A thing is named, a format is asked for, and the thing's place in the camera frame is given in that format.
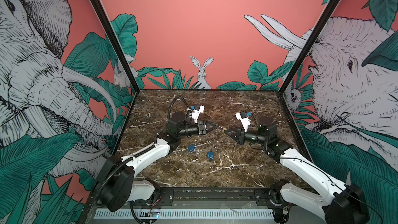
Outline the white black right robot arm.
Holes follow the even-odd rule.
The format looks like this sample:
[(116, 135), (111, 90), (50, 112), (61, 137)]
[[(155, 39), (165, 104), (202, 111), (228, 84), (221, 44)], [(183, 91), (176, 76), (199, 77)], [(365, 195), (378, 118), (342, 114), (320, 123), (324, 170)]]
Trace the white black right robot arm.
[(274, 221), (285, 224), (290, 205), (296, 205), (317, 215), (328, 224), (366, 224), (370, 220), (369, 208), (363, 190), (347, 185), (302, 156), (288, 142), (277, 135), (277, 125), (269, 117), (261, 117), (253, 129), (246, 113), (236, 114), (242, 128), (224, 130), (224, 134), (239, 145), (246, 142), (261, 145), (262, 150), (276, 162), (288, 168), (309, 184), (315, 192), (302, 189), (281, 179), (269, 190), (266, 201), (273, 208)]

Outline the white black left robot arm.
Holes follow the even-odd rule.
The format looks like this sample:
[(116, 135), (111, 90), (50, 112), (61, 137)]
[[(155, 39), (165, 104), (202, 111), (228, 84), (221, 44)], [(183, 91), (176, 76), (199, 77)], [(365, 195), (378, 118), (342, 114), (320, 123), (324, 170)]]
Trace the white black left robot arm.
[(93, 186), (92, 206), (105, 206), (115, 212), (125, 203), (136, 200), (151, 199), (157, 203), (160, 200), (155, 193), (157, 184), (151, 180), (136, 180), (136, 176), (176, 150), (183, 136), (206, 135), (217, 127), (217, 123), (194, 121), (183, 112), (174, 113), (151, 144), (133, 154), (106, 160)]

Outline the blue padlock middle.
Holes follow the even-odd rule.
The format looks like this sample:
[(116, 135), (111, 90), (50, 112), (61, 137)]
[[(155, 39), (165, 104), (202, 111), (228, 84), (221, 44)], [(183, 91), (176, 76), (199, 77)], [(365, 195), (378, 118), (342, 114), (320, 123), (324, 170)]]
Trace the blue padlock middle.
[(210, 160), (210, 161), (214, 160), (214, 153), (212, 151), (209, 151), (207, 153), (207, 159)]

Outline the black front mounting rail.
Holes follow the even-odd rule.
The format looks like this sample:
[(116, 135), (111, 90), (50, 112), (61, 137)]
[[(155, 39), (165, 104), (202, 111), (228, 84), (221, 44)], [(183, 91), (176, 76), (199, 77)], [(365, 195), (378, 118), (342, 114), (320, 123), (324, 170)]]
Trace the black front mounting rail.
[(177, 200), (191, 201), (255, 201), (257, 206), (278, 208), (291, 204), (271, 197), (270, 188), (233, 187), (160, 187), (147, 201), (150, 204), (171, 206)]

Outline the black left corner frame post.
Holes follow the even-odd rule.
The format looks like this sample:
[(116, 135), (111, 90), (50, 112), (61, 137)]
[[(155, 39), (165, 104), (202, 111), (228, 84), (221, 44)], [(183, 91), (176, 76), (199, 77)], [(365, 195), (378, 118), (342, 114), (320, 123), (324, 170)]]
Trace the black left corner frame post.
[(101, 25), (105, 31), (105, 34), (106, 34), (108, 40), (111, 43), (113, 50), (116, 53), (117, 58), (121, 62), (122, 67), (123, 67), (124, 71), (126, 72), (126, 75), (133, 87), (134, 93), (138, 94), (140, 92), (140, 88), (131, 72), (131, 67), (126, 60), (126, 57), (124, 55), (124, 52), (120, 45), (120, 42), (116, 36), (116, 33), (113, 29), (113, 26), (108, 18), (108, 15), (103, 7), (101, 0), (90, 0), (90, 3), (93, 6), (99, 21), (101, 22)]

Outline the black corner frame post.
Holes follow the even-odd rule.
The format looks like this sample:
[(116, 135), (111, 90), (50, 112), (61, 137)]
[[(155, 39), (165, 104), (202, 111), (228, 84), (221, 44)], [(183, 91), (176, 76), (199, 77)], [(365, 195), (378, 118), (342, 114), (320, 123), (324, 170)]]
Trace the black corner frame post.
[(126, 60), (126, 57), (124, 55), (124, 52), (120, 45), (120, 42), (116, 36), (116, 33), (113, 29), (113, 26), (108, 18), (108, 15), (103, 7), (101, 0), (90, 0), (90, 3), (93, 6), (99, 21), (101, 22), (101, 25), (105, 31), (105, 34), (106, 34), (108, 40), (111, 43), (113, 50), (116, 53), (117, 58), (121, 62), (122, 67), (123, 67), (124, 71), (126, 72), (126, 75), (133, 87), (134, 93), (138, 94), (140, 92), (140, 88), (131, 72), (131, 67)]
[(340, 1), (341, 0), (328, 0), (326, 7), (324, 8), (319, 20), (317, 21), (316, 25), (313, 28), (313, 31), (311, 32), (308, 40), (306, 41), (304, 47), (302, 48), (300, 54), (298, 55), (296, 61), (294, 62), (283, 85), (280, 87), (280, 89), (278, 91), (280, 94), (284, 93), (287, 90), (289, 83), (293, 80), (294, 75), (300, 68), (300, 66), (303, 63), (303, 61), (305, 60), (305, 58), (308, 56), (315, 41), (317, 40), (318, 36), (322, 33), (325, 25), (327, 24), (329, 18), (335, 11), (335, 9), (338, 6)]

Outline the black right corner frame post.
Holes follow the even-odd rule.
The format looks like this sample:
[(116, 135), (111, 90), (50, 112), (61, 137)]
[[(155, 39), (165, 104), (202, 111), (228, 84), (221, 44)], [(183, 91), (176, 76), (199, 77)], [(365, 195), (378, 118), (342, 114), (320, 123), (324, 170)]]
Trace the black right corner frame post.
[(306, 41), (304, 47), (302, 48), (300, 54), (298, 55), (296, 61), (294, 62), (283, 85), (280, 87), (280, 89), (278, 91), (280, 94), (284, 93), (287, 90), (289, 83), (293, 80), (294, 75), (300, 68), (300, 66), (303, 63), (303, 61), (305, 60), (305, 58), (308, 56), (315, 41), (317, 40), (318, 36), (322, 33), (325, 25), (327, 24), (329, 18), (335, 11), (335, 9), (338, 6), (340, 1), (341, 0), (328, 0), (326, 7), (324, 8), (319, 20), (317, 21), (316, 25), (313, 28), (313, 31), (311, 32), (308, 40)]

